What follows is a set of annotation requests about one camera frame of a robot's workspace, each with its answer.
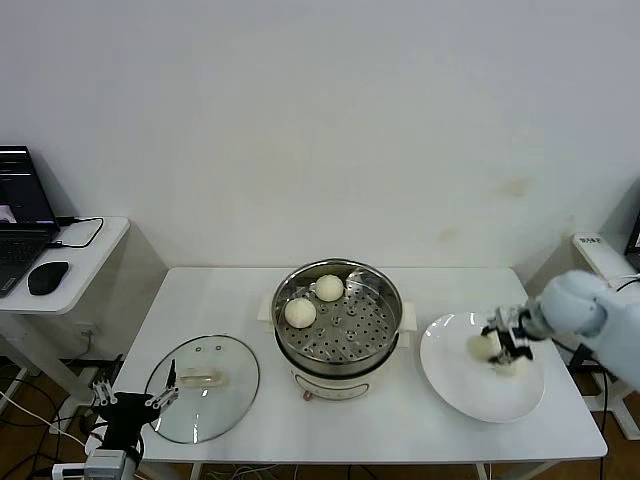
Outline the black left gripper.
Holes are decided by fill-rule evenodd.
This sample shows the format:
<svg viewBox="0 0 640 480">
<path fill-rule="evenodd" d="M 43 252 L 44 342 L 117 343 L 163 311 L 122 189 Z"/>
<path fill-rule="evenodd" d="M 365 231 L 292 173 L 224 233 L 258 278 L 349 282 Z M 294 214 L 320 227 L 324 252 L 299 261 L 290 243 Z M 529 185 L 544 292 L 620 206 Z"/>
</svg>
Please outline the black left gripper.
<svg viewBox="0 0 640 480">
<path fill-rule="evenodd" d="M 115 393 L 112 378 L 106 373 L 92 383 L 94 406 L 107 422 L 101 447 L 109 450 L 127 450 L 137 446 L 142 427 L 155 420 L 153 408 L 166 408 L 177 397 L 176 362 L 171 361 L 165 389 L 158 395 L 142 393 Z"/>
</svg>

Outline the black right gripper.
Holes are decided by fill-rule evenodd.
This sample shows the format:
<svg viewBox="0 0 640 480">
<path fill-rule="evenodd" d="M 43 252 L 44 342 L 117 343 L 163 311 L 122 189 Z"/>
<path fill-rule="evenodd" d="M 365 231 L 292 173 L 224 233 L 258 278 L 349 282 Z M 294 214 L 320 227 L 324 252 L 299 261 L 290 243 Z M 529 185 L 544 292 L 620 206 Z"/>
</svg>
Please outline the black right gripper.
<svg viewBox="0 0 640 480">
<path fill-rule="evenodd" d="M 510 365 L 521 359 L 533 360 L 530 338 L 522 326 L 521 314 L 523 307 L 498 307 L 494 316 L 494 323 L 485 326 L 481 335 L 484 337 L 498 335 L 503 348 L 489 358 L 494 365 Z"/>
</svg>

